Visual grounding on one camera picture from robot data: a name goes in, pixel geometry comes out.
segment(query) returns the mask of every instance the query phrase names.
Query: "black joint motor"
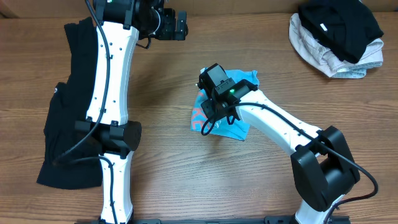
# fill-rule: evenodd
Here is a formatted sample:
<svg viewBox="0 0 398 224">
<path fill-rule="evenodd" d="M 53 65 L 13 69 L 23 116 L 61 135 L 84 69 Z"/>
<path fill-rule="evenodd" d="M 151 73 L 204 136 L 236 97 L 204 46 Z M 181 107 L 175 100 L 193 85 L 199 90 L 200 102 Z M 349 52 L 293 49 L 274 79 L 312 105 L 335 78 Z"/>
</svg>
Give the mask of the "black joint motor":
<svg viewBox="0 0 398 224">
<path fill-rule="evenodd" d="M 185 40 L 188 35 L 187 12 L 178 19 L 174 9 L 165 9 L 164 0 L 93 0 L 96 17 L 104 21 L 131 26 L 139 31 L 139 39 Z"/>
<path fill-rule="evenodd" d="M 330 126 L 318 132 L 316 141 L 354 162 L 343 133 Z M 321 163 L 316 154 L 327 154 Z M 319 144 L 311 141 L 306 146 L 297 146 L 290 156 L 296 189 L 300 196 L 314 210 L 327 211 L 341 195 L 347 194 L 360 180 L 359 171 L 343 159 L 326 153 Z"/>
</svg>

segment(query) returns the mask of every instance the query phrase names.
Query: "white cloth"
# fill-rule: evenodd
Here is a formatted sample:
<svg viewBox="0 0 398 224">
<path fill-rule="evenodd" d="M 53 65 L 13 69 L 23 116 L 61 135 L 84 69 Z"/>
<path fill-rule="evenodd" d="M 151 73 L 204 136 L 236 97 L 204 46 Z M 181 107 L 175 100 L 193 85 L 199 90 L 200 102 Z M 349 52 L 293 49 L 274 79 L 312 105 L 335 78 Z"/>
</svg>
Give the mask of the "white cloth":
<svg viewBox="0 0 398 224">
<path fill-rule="evenodd" d="M 363 78 L 367 69 L 383 64 L 381 49 L 384 43 L 381 39 L 374 40 L 366 47 L 358 63 L 342 62 L 329 48 L 319 44 L 311 32 L 301 25 L 297 13 L 290 18 L 289 39 L 305 61 L 331 78 Z"/>
</svg>

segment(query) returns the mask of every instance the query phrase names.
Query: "black cloth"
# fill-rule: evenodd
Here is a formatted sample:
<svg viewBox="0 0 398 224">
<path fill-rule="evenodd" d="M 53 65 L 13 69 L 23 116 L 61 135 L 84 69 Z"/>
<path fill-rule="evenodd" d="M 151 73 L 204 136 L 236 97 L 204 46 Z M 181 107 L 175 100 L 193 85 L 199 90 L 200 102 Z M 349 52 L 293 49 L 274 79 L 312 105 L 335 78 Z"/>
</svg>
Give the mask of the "black cloth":
<svg viewBox="0 0 398 224">
<path fill-rule="evenodd" d="M 61 153 L 78 142 L 75 121 L 84 121 L 93 96 L 98 56 L 98 39 L 91 18 L 79 24 L 65 25 L 72 53 L 71 74 L 67 83 L 58 83 L 50 102 L 44 127 L 45 160 L 37 183 L 59 189 L 84 189 L 101 186 L 99 161 L 82 162 L 73 166 L 52 165 Z M 83 143 L 76 151 L 60 161 L 97 156 L 91 144 Z"/>
<path fill-rule="evenodd" d="M 341 61 L 358 63 L 366 46 L 384 34 L 359 0 L 311 0 L 298 7 L 298 14 L 303 27 Z"/>
</svg>

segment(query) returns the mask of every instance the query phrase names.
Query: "folded clothes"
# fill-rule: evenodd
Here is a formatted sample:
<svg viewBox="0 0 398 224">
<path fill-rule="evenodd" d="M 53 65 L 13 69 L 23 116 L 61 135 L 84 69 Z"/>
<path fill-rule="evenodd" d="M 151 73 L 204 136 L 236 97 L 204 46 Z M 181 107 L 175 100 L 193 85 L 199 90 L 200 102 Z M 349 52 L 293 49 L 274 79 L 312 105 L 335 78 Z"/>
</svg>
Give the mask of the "folded clothes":
<svg viewBox="0 0 398 224">
<path fill-rule="evenodd" d="M 380 67 L 383 63 L 381 39 L 371 42 L 358 63 L 340 61 L 327 47 L 314 39 L 310 31 L 302 26 L 296 13 L 290 18 L 289 39 L 298 54 L 310 65 L 331 78 L 363 78 L 366 70 Z"/>
<path fill-rule="evenodd" d="M 247 81 L 259 85 L 260 82 L 257 79 L 257 71 L 251 72 L 242 72 L 240 70 L 226 70 L 226 75 L 229 78 L 232 78 L 236 83 L 246 79 Z M 193 106 L 192 117 L 191 117 L 191 131 L 201 131 L 207 117 L 201 108 L 201 104 L 206 101 L 208 98 L 204 90 L 200 90 L 198 92 L 197 98 L 195 100 L 195 104 Z M 211 124 L 208 124 L 205 127 L 205 132 L 207 132 L 210 128 Z M 245 140 L 248 135 L 248 131 L 250 128 L 250 124 L 246 124 L 243 121 L 235 120 L 232 125 L 229 125 L 226 118 L 223 118 L 216 122 L 213 130 L 211 130 L 210 134 L 216 134 L 219 136 L 225 136 L 237 140 Z"/>
<path fill-rule="evenodd" d="M 310 0 L 298 8 L 303 27 L 341 60 L 358 63 L 383 36 L 370 9 L 358 0 Z"/>
</svg>

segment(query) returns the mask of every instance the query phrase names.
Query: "pile of clothes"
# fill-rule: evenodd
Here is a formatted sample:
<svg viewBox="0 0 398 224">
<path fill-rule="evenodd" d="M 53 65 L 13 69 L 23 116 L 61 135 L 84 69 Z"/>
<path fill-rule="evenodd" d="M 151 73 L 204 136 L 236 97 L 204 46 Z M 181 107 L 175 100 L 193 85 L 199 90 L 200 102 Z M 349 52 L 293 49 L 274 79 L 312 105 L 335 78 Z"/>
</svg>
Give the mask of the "pile of clothes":
<svg viewBox="0 0 398 224">
<path fill-rule="evenodd" d="M 383 34 L 359 0 L 310 0 L 290 18 L 294 49 L 332 78 L 363 78 L 367 69 L 380 67 Z"/>
</svg>

